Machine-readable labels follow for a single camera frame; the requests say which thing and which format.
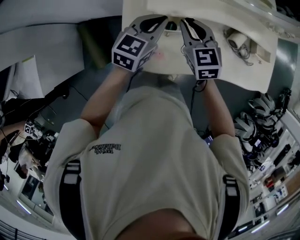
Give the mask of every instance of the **white device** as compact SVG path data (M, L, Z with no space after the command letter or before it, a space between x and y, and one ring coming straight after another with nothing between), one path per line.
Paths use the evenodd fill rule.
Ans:
M242 45L247 41L248 37L241 32L234 31L227 39L231 47L240 49Z

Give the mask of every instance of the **cable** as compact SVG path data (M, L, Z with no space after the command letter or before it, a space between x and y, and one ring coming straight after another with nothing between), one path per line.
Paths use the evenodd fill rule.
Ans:
M6 135L4 134L4 132L3 132L3 130L1 128L0 128L0 131L2 132L2 134L3 134L3 136L4 136L4 138L5 138L6 142L7 142L7 144L9 145L8 139L6 138Z
M197 91L196 88L202 84L203 82L205 81L205 86L200 90L200 91ZM198 80L195 84L195 86L193 87L193 92L192 92L192 99L191 99L191 108L190 108L190 114L192 116L192 113L193 113L193 107L194 107L194 98L195 98L195 92L203 92L206 88L206 85L207 85L207 80Z
M5 177L8 175L8 160L7 160L7 166L6 166L6 173L5 173Z
M183 51L182 51L182 48L184 47L185 45L182 45L182 47L180 48L180 51L181 53L184 55Z
M76 92L78 92L86 101L88 101L88 99L80 91L78 91L76 87L74 87L72 85L70 85L70 87L74 88L76 90Z
M76 92L78 92L86 101L88 101L88 99L81 92L79 92L74 86L70 85L70 87L74 88Z
M235 48L235 47L231 46L231 44L229 43L229 41L228 41L229 36L227 35L225 30L223 31L223 35L226 38L228 45L231 47L231 49L235 53L235 55L237 55L240 59L242 59L247 66L253 66L254 63L247 61L250 58L250 51L249 51L248 47L246 46L246 44L243 44L240 48Z
M142 70L143 70L143 68L139 68L139 69L136 70L136 72L131 76L126 92L128 92L128 91L130 90L131 82L132 82L133 78L134 78L138 73L140 73Z
M10 90L16 97L19 95L15 90Z
M25 139L25 140L36 140L36 139L28 139L28 138L22 137L22 136L20 136L20 133L18 133L17 136L22 138L22 139Z
M30 118L33 114L35 114L36 112L40 111L43 107L45 107L45 105L43 105L41 108L37 109L37 110L34 111L32 114L30 114L29 117L27 118L27 120L29 120L29 118Z

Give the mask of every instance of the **bicycle helmet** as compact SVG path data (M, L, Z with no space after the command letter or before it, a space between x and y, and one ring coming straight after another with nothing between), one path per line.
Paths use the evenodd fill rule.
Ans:
M278 118L275 115L271 115L267 118L258 116L256 122L264 128L272 128L278 122Z
M270 111L275 110L275 102L268 93L261 94L261 99L270 108Z
M249 141L256 135L256 126L252 118L245 112L234 121L235 134L244 141Z
M248 104L254 109L257 115L264 117L268 117L275 110L275 103L267 93L261 94L260 98L249 100Z

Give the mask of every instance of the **gray floor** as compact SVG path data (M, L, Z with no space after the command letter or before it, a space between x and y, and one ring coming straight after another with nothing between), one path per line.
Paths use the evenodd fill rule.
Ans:
M291 88L297 62L297 53L298 46L296 44L281 39L279 40L274 72L268 90L268 93L274 99L278 97L282 89ZM70 96L68 99L64 100L59 98L51 104L52 109L56 112L55 116L49 109L44 111L44 115L51 115L50 118L54 122L54 126L51 126L51 128L55 131L59 132L63 123L72 121L80 116L80 112L86 103L85 98L88 99L93 94L111 70L112 66L97 70L93 66L89 55L85 53L84 56L85 70L69 79L70 84L76 89L73 87L70 88ZM176 82L180 86L188 107L190 107L192 87L195 84L195 78L192 75L181 75L176 79ZM216 80L216 83L234 118L241 111L250 111L247 102L257 96L258 92L248 91L221 80ZM113 117L114 115L112 113L106 122L109 127L113 124ZM198 130L205 131L208 126L208 121L205 115L201 93L196 93L195 95L192 119L194 126Z

